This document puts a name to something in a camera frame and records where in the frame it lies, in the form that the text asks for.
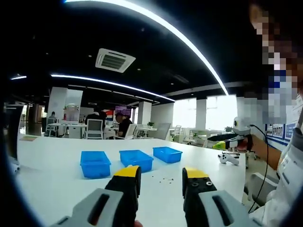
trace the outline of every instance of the ceiling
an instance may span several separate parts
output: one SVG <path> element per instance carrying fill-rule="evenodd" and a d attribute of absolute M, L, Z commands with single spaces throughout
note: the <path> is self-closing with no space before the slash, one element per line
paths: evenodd
<path fill-rule="evenodd" d="M 245 3 L 177 0 L 141 0 L 181 31 L 208 59 L 223 83 L 259 82 L 263 74 L 262 48 L 248 17 Z M 86 2 L 32 1 L 13 5 L 8 27 L 7 77 L 11 92 L 33 102 L 47 102 L 53 86 L 77 85 L 127 93 L 83 89 L 83 104 L 129 104 L 154 95 L 94 81 L 52 78 L 51 74 L 83 76 L 120 83 L 156 94 L 218 84 L 203 62 L 179 38 L 144 15 L 120 6 Z M 131 55 L 136 60 L 124 73 L 95 67 L 100 48 Z M 227 88 L 229 93 L 242 88 Z M 197 91 L 172 99 L 224 94 L 221 89 Z"/>

